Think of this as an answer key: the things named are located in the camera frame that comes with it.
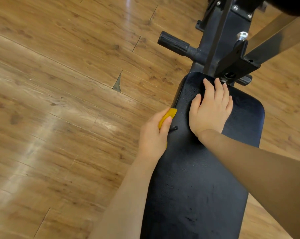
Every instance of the black padded seat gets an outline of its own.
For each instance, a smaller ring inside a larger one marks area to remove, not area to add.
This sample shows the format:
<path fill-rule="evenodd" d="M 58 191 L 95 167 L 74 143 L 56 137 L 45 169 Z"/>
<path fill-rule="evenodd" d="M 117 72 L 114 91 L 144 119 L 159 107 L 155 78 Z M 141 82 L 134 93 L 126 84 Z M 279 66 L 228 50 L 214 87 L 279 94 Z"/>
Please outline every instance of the black padded seat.
<path fill-rule="evenodd" d="M 168 136 L 168 147 L 152 175 L 141 238 L 237 239 L 248 192 L 191 132 L 188 113 L 202 81 L 214 78 L 191 72 L 182 80 L 172 107 L 178 112 Z M 233 111 L 223 134 L 258 147 L 264 123 L 263 105 L 229 87 Z"/>

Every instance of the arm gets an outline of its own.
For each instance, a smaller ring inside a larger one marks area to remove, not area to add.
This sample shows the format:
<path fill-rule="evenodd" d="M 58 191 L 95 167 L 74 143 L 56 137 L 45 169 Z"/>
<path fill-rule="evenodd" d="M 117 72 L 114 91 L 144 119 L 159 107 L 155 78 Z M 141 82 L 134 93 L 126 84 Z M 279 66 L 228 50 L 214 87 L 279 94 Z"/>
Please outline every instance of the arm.
<path fill-rule="evenodd" d="M 172 118 L 158 124 L 169 108 L 155 114 L 141 128 L 137 157 L 89 239 L 139 239 L 153 170 L 166 149 Z"/>
<path fill-rule="evenodd" d="M 294 239 L 300 238 L 300 161 L 222 135 L 232 99 L 218 79 L 215 91 L 207 80 L 204 84 L 202 104 L 200 96 L 192 101 L 192 132 Z"/>

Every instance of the person's left hand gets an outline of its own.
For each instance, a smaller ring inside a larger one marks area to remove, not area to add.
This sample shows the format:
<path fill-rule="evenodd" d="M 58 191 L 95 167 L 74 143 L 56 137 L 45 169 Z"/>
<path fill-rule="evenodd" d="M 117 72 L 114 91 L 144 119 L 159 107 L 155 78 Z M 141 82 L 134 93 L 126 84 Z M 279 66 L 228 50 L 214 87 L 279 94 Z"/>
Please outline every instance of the person's left hand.
<path fill-rule="evenodd" d="M 159 131 L 158 124 L 168 112 L 169 107 L 152 116 L 141 128 L 139 151 L 137 158 L 158 162 L 167 148 L 167 137 L 172 122 L 172 117 L 164 120 Z"/>

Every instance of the person's right hand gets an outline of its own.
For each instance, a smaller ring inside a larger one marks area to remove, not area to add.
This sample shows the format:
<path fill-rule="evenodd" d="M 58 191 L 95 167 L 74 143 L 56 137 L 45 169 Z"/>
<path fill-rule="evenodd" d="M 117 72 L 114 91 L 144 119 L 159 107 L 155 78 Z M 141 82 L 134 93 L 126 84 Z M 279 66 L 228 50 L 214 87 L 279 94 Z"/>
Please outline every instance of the person's right hand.
<path fill-rule="evenodd" d="M 215 79 L 215 91 L 207 79 L 204 79 L 203 83 L 205 95 L 202 104 L 201 95 L 197 94 L 192 100 L 189 114 L 191 131 L 198 138 L 203 131 L 208 129 L 221 133 L 233 108 L 232 96 L 229 94 L 227 85 L 222 85 L 219 78 Z"/>

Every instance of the metal bolt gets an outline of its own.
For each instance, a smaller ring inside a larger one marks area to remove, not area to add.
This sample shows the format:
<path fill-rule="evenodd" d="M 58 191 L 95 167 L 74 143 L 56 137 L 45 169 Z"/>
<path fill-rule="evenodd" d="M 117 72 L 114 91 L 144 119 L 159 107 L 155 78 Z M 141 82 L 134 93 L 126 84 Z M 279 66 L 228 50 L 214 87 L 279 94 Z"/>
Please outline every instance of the metal bolt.
<path fill-rule="evenodd" d="M 247 32 L 239 32 L 238 34 L 237 34 L 237 41 L 238 40 L 246 40 L 247 39 L 247 37 L 248 37 L 248 33 Z"/>

